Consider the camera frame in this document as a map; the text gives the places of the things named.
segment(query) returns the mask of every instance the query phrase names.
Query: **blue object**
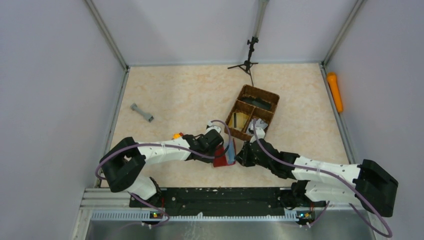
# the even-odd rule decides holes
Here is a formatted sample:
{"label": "blue object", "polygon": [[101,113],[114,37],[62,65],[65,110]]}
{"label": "blue object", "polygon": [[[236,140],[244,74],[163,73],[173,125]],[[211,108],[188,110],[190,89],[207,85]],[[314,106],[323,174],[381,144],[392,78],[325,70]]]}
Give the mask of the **blue object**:
{"label": "blue object", "polygon": [[228,165],[233,164],[236,161],[236,151],[234,151],[234,142],[231,141],[229,143],[228,151],[225,154],[226,156],[226,163]]}

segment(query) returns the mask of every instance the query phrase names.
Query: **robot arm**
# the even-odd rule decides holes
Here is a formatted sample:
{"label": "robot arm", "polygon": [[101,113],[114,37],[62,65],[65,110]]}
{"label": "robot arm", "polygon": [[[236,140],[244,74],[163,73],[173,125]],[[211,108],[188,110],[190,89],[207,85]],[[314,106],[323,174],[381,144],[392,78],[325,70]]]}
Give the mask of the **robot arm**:
{"label": "robot arm", "polygon": [[[199,160],[212,163],[215,150],[224,142],[220,132],[219,126],[209,122],[206,133],[196,137],[183,135],[173,140],[153,143],[135,142],[132,137],[124,138],[100,160],[103,162],[116,151],[128,148],[101,166],[110,191],[134,193],[144,200],[159,197],[161,190],[158,184],[153,178],[142,175],[142,168],[168,161]],[[198,156],[189,150],[205,156]]]}
{"label": "robot arm", "polygon": [[[250,142],[245,142],[243,149],[236,156],[236,160],[241,165],[245,167],[259,165],[269,169],[279,178],[297,180],[291,186],[294,197],[306,197],[312,202],[331,201],[362,205],[367,211],[372,212],[344,183],[320,172],[328,171],[348,182],[371,203],[380,215],[383,217],[393,215],[398,181],[374,161],[364,159],[362,164],[333,164],[313,160],[297,153],[278,152],[263,139],[265,136],[263,129],[256,128],[256,132],[258,139],[253,136]],[[318,169],[318,171],[281,164],[271,159],[258,142],[269,154],[283,162]]]}

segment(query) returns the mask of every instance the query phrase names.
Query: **beige tabletop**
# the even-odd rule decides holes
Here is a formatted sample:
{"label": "beige tabletop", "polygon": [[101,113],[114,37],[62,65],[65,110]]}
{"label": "beige tabletop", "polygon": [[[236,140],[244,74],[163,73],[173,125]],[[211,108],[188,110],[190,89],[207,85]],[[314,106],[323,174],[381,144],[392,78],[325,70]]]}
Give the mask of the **beige tabletop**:
{"label": "beige tabletop", "polygon": [[[136,142],[160,142],[175,133],[198,135],[209,120],[225,121],[243,85],[250,78],[226,65],[131,67],[112,146],[125,137]],[[276,149],[336,164],[348,159],[330,105],[319,65],[258,64],[252,69],[254,86],[280,96],[265,140]],[[149,123],[130,109],[136,103],[151,113]],[[228,137],[222,131],[224,139]],[[243,142],[237,141],[237,150]],[[160,187],[286,187],[261,167],[214,168],[201,161],[169,161],[145,166],[142,174]]]}

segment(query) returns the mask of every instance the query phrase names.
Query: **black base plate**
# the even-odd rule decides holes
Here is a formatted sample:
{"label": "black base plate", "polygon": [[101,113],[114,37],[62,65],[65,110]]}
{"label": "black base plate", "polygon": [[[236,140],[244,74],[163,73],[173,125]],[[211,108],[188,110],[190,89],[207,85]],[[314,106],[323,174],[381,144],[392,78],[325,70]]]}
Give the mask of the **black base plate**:
{"label": "black base plate", "polygon": [[[285,208],[279,197],[292,190],[280,187],[170,187],[162,188],[162,201],[152,203],[166,209],[170,216],[282,216]],[[324,202],[314,203],[323,207]],[[296,207],[309,207],[310,202],[298,202]],[[131,208],[146,207],[130,199]]]}

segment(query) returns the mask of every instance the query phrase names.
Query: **cable tie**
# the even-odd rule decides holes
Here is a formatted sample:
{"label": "cable tie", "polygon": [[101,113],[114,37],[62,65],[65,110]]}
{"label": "cable tie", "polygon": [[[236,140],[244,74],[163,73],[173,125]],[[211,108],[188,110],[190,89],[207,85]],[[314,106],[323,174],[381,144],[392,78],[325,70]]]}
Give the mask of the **cable tie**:
{"label": "cable tie", "polygon": [[320,175],[321,173],[321,168],[323,167],[324,163],[322,161],[320,161],[318,163],[318,165],[316,166],[316,174]]}
{"label": "cable tie", "polygon": [[160,158],[160,161],[162,162],[162,159],[167,155],[167,147],[165,146],[165,143],[161,142],[160,143],[161,147],[162,147],[162,157]]}

